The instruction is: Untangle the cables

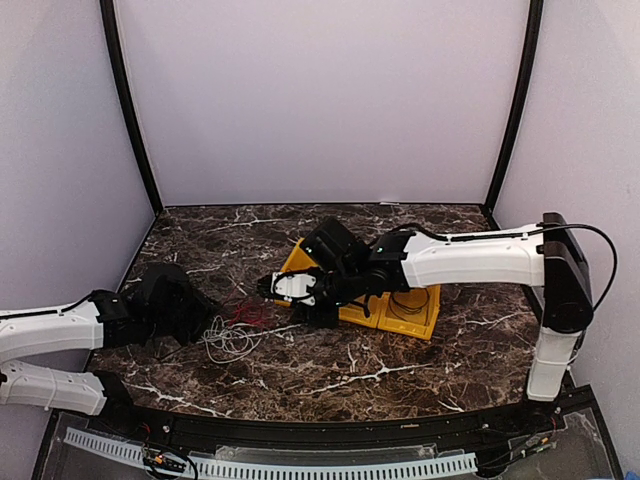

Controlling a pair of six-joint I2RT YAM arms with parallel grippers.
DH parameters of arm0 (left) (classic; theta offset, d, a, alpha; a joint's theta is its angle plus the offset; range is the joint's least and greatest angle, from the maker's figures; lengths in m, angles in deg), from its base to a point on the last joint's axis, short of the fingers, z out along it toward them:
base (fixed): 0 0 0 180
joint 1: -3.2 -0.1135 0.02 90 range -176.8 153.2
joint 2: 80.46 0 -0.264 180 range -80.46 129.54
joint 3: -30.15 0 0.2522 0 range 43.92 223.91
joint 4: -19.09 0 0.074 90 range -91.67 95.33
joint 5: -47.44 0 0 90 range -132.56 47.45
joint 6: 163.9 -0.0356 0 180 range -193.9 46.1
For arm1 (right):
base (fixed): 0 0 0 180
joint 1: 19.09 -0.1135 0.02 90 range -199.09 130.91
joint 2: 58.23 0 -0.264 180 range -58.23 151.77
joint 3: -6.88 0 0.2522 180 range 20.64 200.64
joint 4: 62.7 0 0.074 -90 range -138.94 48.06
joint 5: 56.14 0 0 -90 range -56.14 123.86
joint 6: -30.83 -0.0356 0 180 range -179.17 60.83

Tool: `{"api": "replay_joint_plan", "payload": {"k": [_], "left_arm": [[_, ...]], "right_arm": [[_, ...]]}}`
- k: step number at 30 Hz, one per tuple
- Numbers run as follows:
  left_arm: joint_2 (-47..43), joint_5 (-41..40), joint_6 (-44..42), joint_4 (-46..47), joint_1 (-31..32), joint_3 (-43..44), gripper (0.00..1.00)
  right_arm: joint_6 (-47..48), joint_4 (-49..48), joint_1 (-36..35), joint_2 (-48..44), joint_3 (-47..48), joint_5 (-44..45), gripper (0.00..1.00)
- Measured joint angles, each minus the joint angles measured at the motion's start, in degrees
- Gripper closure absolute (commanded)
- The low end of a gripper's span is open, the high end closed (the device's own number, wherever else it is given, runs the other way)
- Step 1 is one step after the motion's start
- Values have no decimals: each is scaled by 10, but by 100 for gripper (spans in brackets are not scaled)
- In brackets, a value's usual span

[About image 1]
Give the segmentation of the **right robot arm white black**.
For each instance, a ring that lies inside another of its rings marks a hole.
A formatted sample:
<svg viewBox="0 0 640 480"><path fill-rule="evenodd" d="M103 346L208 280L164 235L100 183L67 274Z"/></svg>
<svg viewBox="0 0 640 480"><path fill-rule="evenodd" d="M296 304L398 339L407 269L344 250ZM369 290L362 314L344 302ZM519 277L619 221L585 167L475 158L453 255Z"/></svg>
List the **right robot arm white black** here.
<svg viewBox="0 0 640 480"><path fill-rule="evenodd" d="M592 294L589 265L574 236L577 230L603 233L550 212L537 224L467 234L405 224L366 243L330 218L300 244L315 267L276 275L271 290L292 303L335 312L360 297L441 284L541 288L543 314L527 398L510 413L511 426L530 434L547 420L547 402L558 396L579 339L601 304Z"/></svg>

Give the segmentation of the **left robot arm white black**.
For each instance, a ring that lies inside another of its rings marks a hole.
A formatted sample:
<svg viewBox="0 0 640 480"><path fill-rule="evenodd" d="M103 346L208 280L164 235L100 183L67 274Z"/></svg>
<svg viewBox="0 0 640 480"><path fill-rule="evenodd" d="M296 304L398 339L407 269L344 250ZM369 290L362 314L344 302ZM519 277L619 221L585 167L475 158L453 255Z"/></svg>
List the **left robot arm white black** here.
<svg viewBox="0 0 640 480"><path fill-rule="evenodd" d="M1 402L101 416L120 436L141 427L120 378L106 371L66 372L26 363L34 355L144 346L171 337L197 342L220 305L176 264L155 263L120 293L94 290L67 305L1 316Z"/></svg>

